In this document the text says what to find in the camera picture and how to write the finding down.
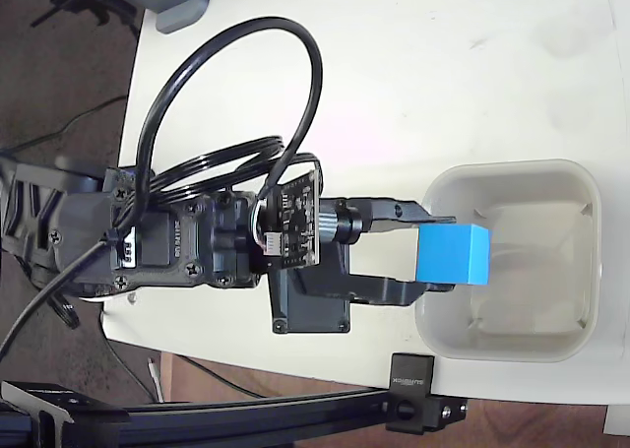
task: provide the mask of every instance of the table surface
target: table surface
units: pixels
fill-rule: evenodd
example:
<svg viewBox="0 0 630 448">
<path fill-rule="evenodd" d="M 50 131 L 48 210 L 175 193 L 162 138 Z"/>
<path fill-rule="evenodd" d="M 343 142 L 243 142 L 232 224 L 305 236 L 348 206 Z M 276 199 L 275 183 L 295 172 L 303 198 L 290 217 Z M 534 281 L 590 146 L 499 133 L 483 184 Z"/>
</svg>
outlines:
<svg viewBox="0 0 630 448">
<path fill-rule="evenodd" d="M 437 358 L 436 393 L 569 404 L 630 403 L 626 327 L 630 249 L 630 0 L 211 0 L 194 26 L 164 35 L 147 13 L 120 163 L 134 162 L 146 113 L 198 46 L 265 15 L 299 21 L 325 65 L 303 151 L 324 167 L 325 195 L 421 201 L 457 164 L 565 158 L 602 199 L 599 319 L 559 363 Z M 239 40 L 195 75 L 160 128 L 154 169 L 266 135 L 292 134 L 307 97 L 302 46 L 282 32 Z M 415 236 L 365 236 L 352 270 L 412 279 Z M 271 332 L 266 283 L 255 289 L 150 288 L 106 304 L 109 338 L 246 367 L 387 387 L 392 352 L 431 353 L 413 308 L 354 305 L 347 335 Z"/>
</svg>

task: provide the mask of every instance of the screw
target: screw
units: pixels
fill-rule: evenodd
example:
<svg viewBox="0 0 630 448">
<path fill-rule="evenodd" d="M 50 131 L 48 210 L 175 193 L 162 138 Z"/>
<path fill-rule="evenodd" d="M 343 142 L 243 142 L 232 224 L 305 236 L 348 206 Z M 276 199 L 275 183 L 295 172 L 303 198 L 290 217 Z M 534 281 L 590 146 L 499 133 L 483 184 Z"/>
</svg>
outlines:
<svg viewBox="0 0 630 448">
<path fill-rule="evenodd" d="M 48 234 L 48 241 L 50 241 L 52 244 L 59 244 L 61 242 L 61 233 L 56 229 L 52 230 Z"/>
<path fill-rule="evenodd" d="M 114 278 L 114 287 L 118 290 L 124 290 L 129 286 L 127 276 L 116 276 Z"/>
<path fill-rule="evenodd" d="M 221 205 L 229 205 L 229 203 L 232 200 L 232 196 L 229 194 L 229 192 L 223 192 L 222 194 L 219 195 L 219 203 Z"/>
<path fill-rule="evenodd" d="M 215 281 L 215 284 L 219 288 L 231 288 L 234 285 L 234 277 L 233 276 L 220 276 Z"/>
<path fill-rule="evenodd" d="M 276 320 L 274 322 L 274 332 L 286 333 L 286 322 L 284 320 Z"/>
<path fill-rule="evenodd" d="M 111 294 L 111 286 L 106 284 L 97 284 L 94 286 L 94 296 L 101 297 Z"/>
<path fill-rule="evenodd" d="M 201 274 L 201 266 L 195 263 L 188 263 L 186 265 L 186 274 L 190 278 L 196 278 Z"/>
<path fill-rule="evenodd" d="M 123 189 L 122 187 L 116 187 L 114 189 L 114 200 L 118 202 L 122 202 L 127 198 L 127 189 Z"/>
</svg>

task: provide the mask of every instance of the black wire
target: black wire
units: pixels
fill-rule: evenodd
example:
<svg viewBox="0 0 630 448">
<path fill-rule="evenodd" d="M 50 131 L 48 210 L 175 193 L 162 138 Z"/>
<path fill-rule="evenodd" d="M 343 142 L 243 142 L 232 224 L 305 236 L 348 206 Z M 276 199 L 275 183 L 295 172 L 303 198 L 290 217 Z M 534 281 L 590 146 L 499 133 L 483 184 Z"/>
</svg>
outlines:
<svg viewBox="0 0 630 448">
<path fill-rule="evenodd" d="M 28 148 L 32 148 L 33 146 L 40 145 L 41 143 L 46 143 L 47 141 L 54 140 L 55 138 L 59 138 L 68 132 L 70 127 L 74 125 L 77 121 L 85 118 L 86 116 L 92 115 L 93 113 L 97 113 L 98 111 L 107 108 L 110 105 L 113 105 L 119 101 L 127 99 L 127 96 L 116 96 L 111 98 L 103 103 L 95 106 L 94 108 L 90 108 L 89 110 L 84 111 L 83 113 L 79 113 L 77 116 L 73 117 L 70 121 L 68 121 L 65 125 L 63 125 L 59 130 L 54 131 L 52 133 L 48 133 L 47 135 L 40 136 L 38 138 L 34 138 L 32 140 L 25 141 L 20 145 L 14 146 L 7 150 L 4 150 L 3 153 L 8 153 L 9 155 L 14 155 L 16 153 L 20 153 L 23 150 L 27 150 Z"/>
<path fill-rule="evenodd" d="M 188 356 L 182 356 L 181 354 L 179 354 L 178 357 L 182 358 L 187 363 L 192 364 L 193 366 L 195 366 L 200 371 L 204 371 L 209 376 L 214 377 L 221 384 L 225 384 L 226 386 L 231 387 L 232 389 L 234 389 L 235 391 L 240 392 L 241 394 L 245 394 L 246 396 L 253 397 L 254 399 L 265 399 L 265 396 L 263 396 L 261 394 L 258 394 L 257 392 L 254 392 L 254 391 L 250 391 L 249 389 L 245 389 L 244 387 L 241 387 L 238 384 L 234 384 L 232 381 L 229 381 L 229 380 L 225 379 L 224 377 L 219 376 L 218 374 L 216 374 L 211 369 L 207 368 L 203 364 L 198 363 L 197 361 L 195 361 L 194 359 L 191 359 Z"/>
<path fill-rule="evenodd" d="M 107 338 L 107 335 L 105 335 L 105 331 L 102 329 L 102 316 L 104 314 L 104 306 L 100 309 L 100 317 L 99 317 L 99 321 L 98 321 L 98 331 L 100 332 L 100 335 L 102 336 L 102 340 L 105 343 L 105 346 L 107 347 L 107 349 L 109 350 L 109 352 L 111 353 L 112 356 L 114 356 L 114 359 L 116 359 L 116 362 L 118 362 L 118 364 L 120 364 L 122 366 L 122 368 L 125 370 L 125 372 L 127 372 L 127 374 L 129 374 L 129 377 L 131 377 L 131 379 L 133 379 L 133 381 L 138 384 L 138 386 L 142 389 L 142 391 L 147 395 L 147 397 L 149 398 L 149 400 L 154 403 L 157 404 L 158 403 L 158 398 L 154 395 L 153 392 L 151 392 L 151 390 L 145 385 L 144 382 L 142 382 L 140 380 L 140 378 L 136 375 L 136 373 L 125 363 L 125 361 L 122 360 L 122 358 L 120 357 L 120 355 L 116 352 L 116 350 L 114 349 L 114 347 L 111 345 L 111 343 L 109 342 L 109 339 Z"/>
<path fill-rule="evenodd" d="M 109 245 L 105 241 L 99 241 L 83 255 L 73 261 L 66 269 L 59 273 L 33 298 L 33 300 L 31 300 L 31 302 L 29 302 L 18 319 L 14 322 L 11 330 L 9 330 L 9 333 L 2 342 L 2 345 L 0 345 L 0 362 L 9 352 L 11 345 L 15 342 L 22 328 L 37 312 L 41 305 L 43 305 L 56 292 L 61 290 L 68 281 L 74 278 L 77 273 L 93 262 L 94 259 L 108 247 Z"/>
<path fill-rule="evenodd" d="M 252 155 L 256 155 L 256 157 L 251 160 L 253 162 L 258 162 L 261 159 L 272 158 L 281 152 L 283 148 L 282 137 L 268 136 L 214 151 L 212 153 L 200 155 L 196 158 L 178 164 L 151 179 L 151 191 L 152 193 L 159 191 L 164 187 L 185 179 L 186 177 L 203 172 L 221 164 L 232 162 L 233 160 L 240 160 Z"/>
<path fill-rule="evenodd" d="M 149 206 L 151 197 L 151 163 L 159 125 L 179 91 L 195 72 L 219 51 L 248 34 L 264 30 L 283 30 L 297 36 L 306 47 L 312 71 L 309 98 L 302 118 L 288 147 L 273 166 L 265 180 L 265 184 L 258 193 L 259 199 L 264 199 L 271 188 L 278 183 L 281 175 L 290 165 L 297 148 L 304 140 L 315 116 L 322 91 L 323 67 L 317 43 L 302 25 L 284 18 L 266 17 L 240 23 L 220 32 L 205 42 L 177 68 L 164 87 L 162 87 L 149 110 L 142 128 L 136 154 L 136 186 L 133 206 L 130 213 L 117 227 L 119 236 L 126 236 L 132 226 L 138 223 Z"/>
<path fill-rule="evenodd" d="M 278 163 L 277 160 L 265 160 L 261 163 L 256 163 L 242 169 L 237 169 L 234 172 L 222 174 L 217 177 L 195 182 L 193 184 L 184 185 L 172 190 L 158 192 L 151 197 L 152 205 L 166 205 L 179 202 L 182 200 L 188 200 L 198 197 L 201 194 L 215 192 L 222 190 L 226 187 L 232 187 L 242 182 L 255 179 L 261 175 L 265 175 L 273 170 L 273 167 Z M 310 153 L 300 153 L 295 155 L 291 164 L 298 164 L 302 162 L 314 162 L 318 169 L 321 168 L 319 161 L 315 156 Z"/>
<path fill-rule="evenodd" d="M 32 283 L 32 269 L 31 267 L 25 263 L 25 261 L 19 256 L 15 256 L 16 261 L 22 268 L 22 272 L 25 276 L 31 281 L 32 288 L 35 291 L 39 292 L 39 288 L 37 288 Z M 81 320 L 79 320 L 79 315 L 75 311 L 75 307 L 72 303 L 70 303 L 63 295 L 56 294 L 48 299 L 48 305 L 52 310 L 57 314 L 57 316 L 61 319 L 61 321 L 71 330 L 76 330 L 81 326 Z"/>
</svg>

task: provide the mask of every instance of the clamp screw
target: clamp screw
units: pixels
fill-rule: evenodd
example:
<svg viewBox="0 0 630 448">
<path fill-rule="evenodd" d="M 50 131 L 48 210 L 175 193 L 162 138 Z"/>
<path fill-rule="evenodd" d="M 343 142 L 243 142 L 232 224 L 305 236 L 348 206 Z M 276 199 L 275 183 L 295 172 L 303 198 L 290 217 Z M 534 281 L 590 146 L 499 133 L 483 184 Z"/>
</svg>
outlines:
<svg viewBox="0 0 630 448">
<path fill-rule="evenodd" d="M 315 264 L 315 253 L 313 251 L 309 251 L 306 254 L 306 264 L 308 266 L 312 266 L 313 264 Z"/>
<path fill-rule="evenodd" d="M 231 288 L 234 286 L 234 277 L 233 276 L 220 276 L 216 280 L 216 285 L 219 288 Z"/>
<path fill-rule="evenodd" d="M 48 234 L 48 241 L 50 241 L 52 244 L 59 244 L 61 242 L 61 233 L 56 229 L 52 230 Z"/>
<path fill-rule="evenodd" d="M 274 322 L 275 333 L 286 333 L 286 322 L 284 320 L 276 320 Z"/>
<path fill-rule="evenodd" d="M 221 192 L 221 194 L 219 195 L 219 204 L 223 205 L 224 207 L 229 205 L 229 203 L 232 201 L 232 196 L 229 192 Z"/>
<path fill-rule="evenodd" d="M 114 287 L 118 290 L 124 290 L 129 286 L 127 276 L 116 276 L 114 278 Z"/>
<path fill-rule="evenodd" d="M 190 278 L 196 278 L 201 274 L 201 267 L 195 263 L 188 263 L 186 265 L 186 274 Z"/>
<path fill-rule="evenodd" d="M 114 189 L 114 200 L 118 202 L 122 202 L 127 198 L 127 189 L 123 189 L 122 187 L 116 187 Z"/>
</svg>

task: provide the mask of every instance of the black bracket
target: black bracket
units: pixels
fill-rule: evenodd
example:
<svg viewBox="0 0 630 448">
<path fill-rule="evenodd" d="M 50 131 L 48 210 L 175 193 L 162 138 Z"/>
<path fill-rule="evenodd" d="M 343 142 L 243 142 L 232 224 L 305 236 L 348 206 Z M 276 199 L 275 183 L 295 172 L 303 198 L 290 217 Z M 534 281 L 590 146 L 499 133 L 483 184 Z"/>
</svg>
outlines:
<svg viewBox="0 0 630 448">
<path fill-rule="evenodd" d="M 2 399 L 31 416 L 33 446 L 119 446 L 120 425 L 129 414 L 57 384 L 3 382 Z"/>
<path fill-rule="evenodd" d="M 301 269 L 269 273 L 272 330 L 285 333 L 348 333 L 350 305 L 347 300 L 308 295 Z"/>
<path fill-rule="evenodd" d="M 304 293 L 355 303 L 407 306 L 427 291 L 445 292 L 454 287 L 350 274 L 348 255 L 348 245 L 322 244 L 319 265 L 297 271 L 304 282 Z"/>
<path fill-rule="evenodd" d="M 389 431 L 421 435 L 466 418 L 468 400 L 431 394 L 433 356 L 392 354 L 387 422 Z"/>
</svg>

